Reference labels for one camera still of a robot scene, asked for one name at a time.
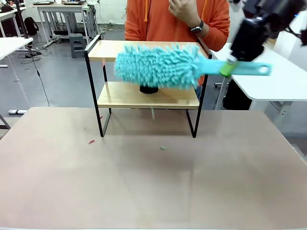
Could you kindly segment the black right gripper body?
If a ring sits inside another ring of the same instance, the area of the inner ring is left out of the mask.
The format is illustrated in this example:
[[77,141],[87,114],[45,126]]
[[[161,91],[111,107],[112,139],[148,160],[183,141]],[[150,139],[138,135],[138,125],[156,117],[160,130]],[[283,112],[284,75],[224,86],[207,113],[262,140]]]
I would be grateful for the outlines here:
[[244,19],[231,45],[231,55],[238,61],[253,61],[262,54],[267,29],[262,19]]

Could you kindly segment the person's left hand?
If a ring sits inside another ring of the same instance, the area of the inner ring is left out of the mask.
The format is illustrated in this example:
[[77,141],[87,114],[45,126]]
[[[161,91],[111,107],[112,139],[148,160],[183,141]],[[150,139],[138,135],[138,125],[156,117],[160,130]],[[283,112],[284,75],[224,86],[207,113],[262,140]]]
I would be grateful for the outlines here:
[[169,0],[168,10],[190,28],[196,27],[201,23],[195,0]]

